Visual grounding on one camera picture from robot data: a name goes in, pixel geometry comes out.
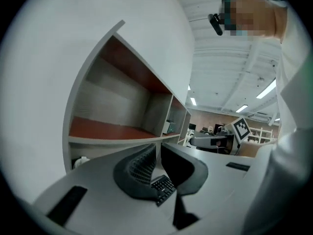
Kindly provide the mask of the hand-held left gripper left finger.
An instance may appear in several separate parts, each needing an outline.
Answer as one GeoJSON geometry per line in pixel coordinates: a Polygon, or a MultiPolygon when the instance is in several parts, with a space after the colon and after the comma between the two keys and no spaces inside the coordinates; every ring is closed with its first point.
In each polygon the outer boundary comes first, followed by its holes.
{"type": "Polygon", "coordinates": [[[156,145],[141,146],[138,152],[123,158],[115,165],[113,179],[131,198],[156,201],[158,191],[151,187],[156,164],[156,145]]]}

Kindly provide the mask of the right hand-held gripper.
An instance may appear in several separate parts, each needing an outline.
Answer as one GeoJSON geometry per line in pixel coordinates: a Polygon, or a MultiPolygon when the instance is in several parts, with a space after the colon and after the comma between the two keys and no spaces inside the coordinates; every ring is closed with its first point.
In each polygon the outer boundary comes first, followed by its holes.
{"type": "Polygon", "coordinates": [[[192,137],[189,143],[196,148],[212,153],[237,155],[242,142],[250,135],[250,128],[244,117],[226,126],[218,127],[215,136],[192,137]]]}

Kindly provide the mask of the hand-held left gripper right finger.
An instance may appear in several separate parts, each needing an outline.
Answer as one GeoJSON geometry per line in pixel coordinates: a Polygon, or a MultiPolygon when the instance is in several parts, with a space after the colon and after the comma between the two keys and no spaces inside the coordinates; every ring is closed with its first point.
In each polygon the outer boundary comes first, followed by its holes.
{"type": "Polygon", "coordinates": [[[168,143],[161,145],[161,164],[177,190],[173,225],[182,230],[199,218],[187,212],[183,197],[197,193],[208,177],[207,165],[168,143]]]}

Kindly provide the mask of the person's right forearm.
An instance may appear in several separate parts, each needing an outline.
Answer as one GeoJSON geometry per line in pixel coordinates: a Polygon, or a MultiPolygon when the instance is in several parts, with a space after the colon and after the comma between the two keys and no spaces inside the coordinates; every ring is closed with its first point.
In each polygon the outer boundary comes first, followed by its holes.
{"type": "Polygon", "coordinates": [[[272,143],[251,143],[251,142],[242,142],[240,149],[238,151],[238,156],[243,157],[252,157],[254,158],[258,152],[258,150],[266,145],[271,145],[272,143]]]}

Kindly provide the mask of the white shelving rack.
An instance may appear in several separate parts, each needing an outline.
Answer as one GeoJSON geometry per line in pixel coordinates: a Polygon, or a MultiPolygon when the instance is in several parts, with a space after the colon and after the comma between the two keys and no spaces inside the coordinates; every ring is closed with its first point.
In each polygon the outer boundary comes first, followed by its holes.
{"type": "Polygon", "coordinates": [[[264,144],[271,141],[276,141],[277,138],[274,137],[273,131],[264,130],[263,128],[250,128],[250,134],[246,138],[247,142],[256,143],[256,144],[264,144]]]}

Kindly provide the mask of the grey wooden table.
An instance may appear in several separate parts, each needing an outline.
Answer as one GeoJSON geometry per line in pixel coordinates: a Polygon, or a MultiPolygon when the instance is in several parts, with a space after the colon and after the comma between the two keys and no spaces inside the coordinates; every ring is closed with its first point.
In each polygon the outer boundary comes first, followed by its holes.
{"type": "MultiPolygon", "coordinates": [[[[71,160],[72,166],[73,166],[74,161],[78,158],[71,160]]],[[[159,153],[156,155],[156,166],[155,166],[153,173],[152,173],[152,181],[155,181],[156,179],[160,178],[162,175],[168,176],[166,171],[164,170],[162,164],[161,164],[161,154],[159,153]]]]}

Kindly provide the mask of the white shirt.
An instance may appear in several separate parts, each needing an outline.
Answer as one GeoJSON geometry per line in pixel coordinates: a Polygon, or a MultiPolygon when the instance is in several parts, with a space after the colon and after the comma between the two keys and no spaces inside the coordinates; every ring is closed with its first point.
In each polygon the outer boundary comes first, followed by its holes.
{"type": "Polygon", "coordinates": [[[277,69],[281,129],[249,208],[244,235],[305,235],[313,218],[313,40],[287,9],[277,69]]]}

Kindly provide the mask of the grey wooden shelf unit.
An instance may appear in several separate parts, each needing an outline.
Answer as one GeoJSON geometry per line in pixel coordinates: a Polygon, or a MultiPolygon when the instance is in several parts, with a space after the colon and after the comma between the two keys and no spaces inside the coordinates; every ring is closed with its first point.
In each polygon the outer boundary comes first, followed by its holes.
{"type": "Polygon", "coordinates": [[[123,20],[95,45],[80,68],[67,100],[62,148],[71,160],[108,155],[142,144],[184,144],[190,112],[140,54],[119,34],[123,20]],[[179,134],[163,134],[166,121],[179,134]]]}

